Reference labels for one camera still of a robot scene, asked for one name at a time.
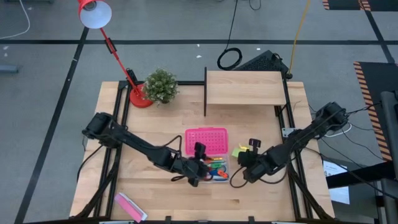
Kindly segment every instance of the lamp shade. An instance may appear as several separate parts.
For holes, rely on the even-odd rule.
[[[90,29],[104,27],[112,18],[112,9],[102,0],[78,0],[81,23]]]

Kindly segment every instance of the paper sheet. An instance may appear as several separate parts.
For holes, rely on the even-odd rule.
[[[340,174],[347,172],[343,168],[339,167],[338,165],[328,162],[328,161],[323,161],[323,170],[325,173],[325,176],[330,176],[330,175],[335,175],[335,174]],[[349,190],[348,187],[339,187],[336,189],[329,189],[330,193],[330,199],[335,202],[341,202],[349,205]]]

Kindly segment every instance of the lamp base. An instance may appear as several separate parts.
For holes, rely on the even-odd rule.
[[[141,91],[141,88],[144,86],[144,84],[140,84],[137,86],[137,91],[139,91],[141,93],[140,96],[136,95],[136,93],[134,92],[134,90],[131,90],[130,92],[130,102],[138,108],[146,108],[150,105],[152,105],[154,102],[152,102],[151,100],[145,100],[143,99],[143,97],[145,96],[145,94]]]

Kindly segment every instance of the wooden board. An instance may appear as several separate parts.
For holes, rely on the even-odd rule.
[[[112,112],[117,85],[117,82],[103,83],[96,111]],[[208,116],[205,118],[203,86],[180,86],[179,89],[180,94],[170,104],[154,105],[146,109],[130,106],[127,119],[129,130],[154,145],[164,144],[175,135],[184,134],[188,128],[199,127],[226,128],[230,150],[239,143],[247,145],[249,138],[262,141],[261,152],[281,143],[273,106],[208,105]],[[312,119],[303,83],[289,82],[289,93],[296,126],[304,128]],[[89,141],[85,157],[97,147],[97,141]],[[175,142],[171,147],[177,149],[178,144]],[[316,141],[311,141],[308,147],[318,150]],[[82,169],[71,215],[77,214],[96,191],[103,158],[104,151],[101,151]],[[334,216],[319,155],[303,151],[302,158],[309,191],[325,211]],[[230,157],[230,165],[231,172],[239,168],[236,158]],[[284,169],[276,175],[263,178],[273,181],[281,178],[283,173]],[[294,220],[287,179],[277,185],[256,182],[241,189],[234,189],[228,183],[200,183],[194,188],[186,179],[171,182],[173,176],[175,174],[154,167],[138,151],[123,146],[116,192],[125,193],[137,203],[148,214],[148,220],[164,220],[167,215],[171,215],[172,220],[247,221],[248,216],[254,216],[256,221]],[[234,184],[242,183],[242,174],[237,174]],[[107,199],[108,193],[104,195],[104,201]],[[128,220],[131,217],[115,203],[112,219]]]
[[[280,72],[207,71],[207,104],[285,105]]]

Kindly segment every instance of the red desk lamp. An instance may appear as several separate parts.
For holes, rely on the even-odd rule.
[[[79,18],[81,23],[90,29],[100,29],[104,35],[106,46],[119,62],[120,67],[123,69],[127,80],[132,86],[130,92],[130,102],[138,108],[146,108],[153,104],[151,100],[145,100],[145,94],[141,91],[143,84],[136,85],[137,78],[132,70],[126,70],[116,53],[116,48],[112,40],[106,36],[103,27],[108,24],[112,18],[111,7],[104,2],[104,0],[78,0],[79,2]]]

